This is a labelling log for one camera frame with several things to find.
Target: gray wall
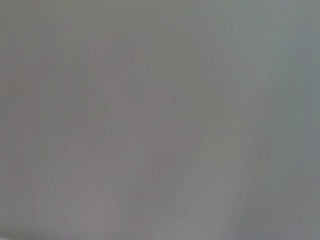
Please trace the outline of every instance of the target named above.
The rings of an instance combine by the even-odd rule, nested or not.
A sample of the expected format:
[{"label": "gray wall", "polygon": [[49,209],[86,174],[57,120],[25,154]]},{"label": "gray wall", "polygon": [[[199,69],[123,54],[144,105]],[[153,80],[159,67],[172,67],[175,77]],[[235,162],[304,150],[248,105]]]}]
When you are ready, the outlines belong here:
[{"label": "gray wall", "polygon": [[0,237],[319,239],[319,8],[0,1]]}]

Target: white surface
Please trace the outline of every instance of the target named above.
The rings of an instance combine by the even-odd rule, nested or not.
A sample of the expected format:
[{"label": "white surface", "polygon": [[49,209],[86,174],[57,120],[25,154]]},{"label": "white surface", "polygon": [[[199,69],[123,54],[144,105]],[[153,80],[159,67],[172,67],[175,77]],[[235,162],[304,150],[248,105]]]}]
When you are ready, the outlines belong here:
[{"label": "white surface", "polygon": [[317,9],[0,1],[0,236],[319,239]]}]

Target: plain gray background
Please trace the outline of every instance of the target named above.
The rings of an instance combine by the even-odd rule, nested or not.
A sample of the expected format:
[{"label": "plain gray background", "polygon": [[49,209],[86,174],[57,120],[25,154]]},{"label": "plain gray background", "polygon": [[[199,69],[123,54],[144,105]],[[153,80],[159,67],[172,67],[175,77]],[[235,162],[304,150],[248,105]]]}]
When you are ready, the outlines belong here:
[{"label": "plain gray background", "polygon": [[319,239],[316,0],[0,0],[0,237]]}]

